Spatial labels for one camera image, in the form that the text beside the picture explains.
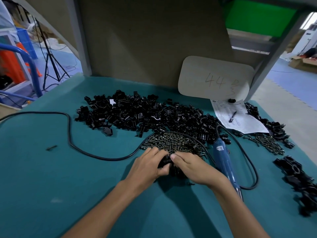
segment person's left hand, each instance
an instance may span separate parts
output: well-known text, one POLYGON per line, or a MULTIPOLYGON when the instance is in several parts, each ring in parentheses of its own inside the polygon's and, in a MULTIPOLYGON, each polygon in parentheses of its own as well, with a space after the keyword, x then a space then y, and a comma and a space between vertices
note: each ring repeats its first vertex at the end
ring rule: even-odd
POLYGON ((146 151, 135 159, 132 168, 125 181, 136 188, 138 193, 142 193, 160 176, 168 175, 171 164, 166 164, 163 168, 158 165, 168 152, 157 147, 147 148, 146 151))

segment table surface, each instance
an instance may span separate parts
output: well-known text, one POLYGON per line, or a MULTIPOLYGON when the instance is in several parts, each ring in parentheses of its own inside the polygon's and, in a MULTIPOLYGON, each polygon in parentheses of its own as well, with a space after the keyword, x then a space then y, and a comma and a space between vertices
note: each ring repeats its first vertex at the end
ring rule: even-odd
MULTIPOLYGON (((76 117, 86 105, 84 96, 112 95, 117 89, 141 96, 155 94, 192 104, 215 115, 210 100, 187 97, 176 89, 104 77, 76 75, 28 105, 23 111, 60 111, 76 117)), ((260 115, 271 119, 259 107, 260 115)), ((62 115, 25 114, 0 124, 0 237, 59 237, 96 205, 118 181, 124 179, 133 160, 101 161, 85 156, 67 144, 67 119, 62 115), (51 151, 47 147, 58 145, 51 151)), ((113 136, 72 122, 74 143, 86 152, 103 157, 122 157, 142 141, 136 132, 113 127, 113 136)), ((271 237, 315 237, 317 214, 298 213, 296 193, 264 147, 238 138, 259 173, 259 186, 243 191, 244 201, 271 237)), ((237 144, 228 146, 241 185, 253 177, 237 144)), ((317 167, 298 147, 285 154, 303 164, 317 177, 317 167)), ((163 177, 135 199, 122 213, 108 237, 232 237, 213 193, 205 186, 184 184, 163 177)))

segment black tripod stand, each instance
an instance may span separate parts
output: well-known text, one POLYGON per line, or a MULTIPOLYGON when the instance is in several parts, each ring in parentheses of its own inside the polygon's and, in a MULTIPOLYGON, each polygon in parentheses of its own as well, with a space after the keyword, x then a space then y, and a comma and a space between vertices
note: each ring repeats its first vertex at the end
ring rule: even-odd
POLYGON ((60 82, 62 80, 62 78, 67 75, 69 78, 69 74, 66 72, 66 70, 61 66, 61 64, 56 60, 56 58, 54 57, 54 55, 52 54, 51 50, 49 49, 47 43, 46 43, 46 39, 45 39, 45 36, 43 34, 43 30, 38 22, 38 20, 36 20, 37 22, 37 25, 40 29, 40 33, 41 33, 41 36, 42 36, 42 39, 43 39, 43 42, 45 44, 45 48, 47 50, 47 54, 46 54, 46 59, 45 59, 45 73, 44 73, 44 84, 43 84, 43 87, 45 87, 45 81, 46 81, 46 78, 49 76, 55 80, 57 80, 58 82, 60 82), (56 75, 56 78, 49 75, 49 68, 48 68, 48 62, 49 62, 49 58, 51 60, 51 63, 52 63, 52 66, 53 66, 53 69, 54 69, 54 72, 55 72, 55 75, 56 75), (60 76, 57 68, 56 68, 56 65, 55 65, 55 62, 57 63, 57 65, 59 65, 61 67, 61 69, 64 71, 64 74, 62 76, 60 76))

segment blue floor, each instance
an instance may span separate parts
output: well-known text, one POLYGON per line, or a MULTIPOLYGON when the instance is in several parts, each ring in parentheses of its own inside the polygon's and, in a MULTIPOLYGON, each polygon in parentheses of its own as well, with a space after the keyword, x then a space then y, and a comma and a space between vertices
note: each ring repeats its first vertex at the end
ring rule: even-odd
POLYGON ((317 74, 291 68, 278 59, 266 78, 317 110, 317 74))
MULTIPOLYGON (((45 58, 46 58, 46 49, 42 48, 42 51, 44 53, 42 53, 41 48, 39 47, 39 44, 33 44, 34 50, 37 54, 38 59, 35 59, 35 65, 38 68, 39 72, 42 74, 42 77, 39 78, 40 81, 40 87, 41 90, 43 90, 43 82, 44 82, 44 72, 45 72, 45 58)), ((65 69, 65 71, 69 74, 69 76, 71 77, 72 75, 78 73, 78 72, 82 72, 82 68, 81 68, 81 63, 78 60, 78 58, 72 54, 72 53, 66 53, 66 52, 62 52, 62 51, 55 51, 52 50, 52 53, 54 55, 54 57, 57 59, 57 61, 61 64, 61 66, 65 69)), ((49 68, 49 75, 51 75, 52 77, 56 78, 53 66, 49 60, 48 62, 48 68, 49 68)), ((60 76, 62 76, 62 74, 64 73, 63 70, 59 67, 59 72, 60 72, 60 76)), ((57 84, 59 84, 59 82, 57 80, 54 80, 52 77, 47 77, 46 79, 46 84, 45 84, 45 90, 46 91, 50 91, 53 88, 55 88, 57 86, 57 84)), ((61 82, 65 81, 68 79, 68 76, 64 76, 64 78, 61 80, 61 82)), ((31 88, 31 86, 27 86, 19 91, 16 92, 16 94, 20 94, 20 95, 24 95, 27 97, 33 97, 35 99, 37 99, 37 96, 35 95, 34 90, 31 88)), ((3 96, 1 96, 2 100, 4 101, 5 104, 13 106, 13 107, 17 107, 20 108, 22 104, 24 104, 26 101, 22 100, 20 98, 15 98, 10 96, 10 99, 12 99, 16 104, 14 104, 11 100, 9 100, 8 98, 5 98, 3 96)))

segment label on screwdriver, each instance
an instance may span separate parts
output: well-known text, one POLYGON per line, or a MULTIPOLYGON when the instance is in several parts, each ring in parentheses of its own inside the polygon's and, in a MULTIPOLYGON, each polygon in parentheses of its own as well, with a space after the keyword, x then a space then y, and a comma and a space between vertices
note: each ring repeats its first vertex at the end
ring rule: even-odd
POLYGON ((224 148, 222 147, 222 145, 221 145, 221 146, 216 147, 216 149, 217 149, 218 151, 220 151, 220 150, 224 150, 224 148))

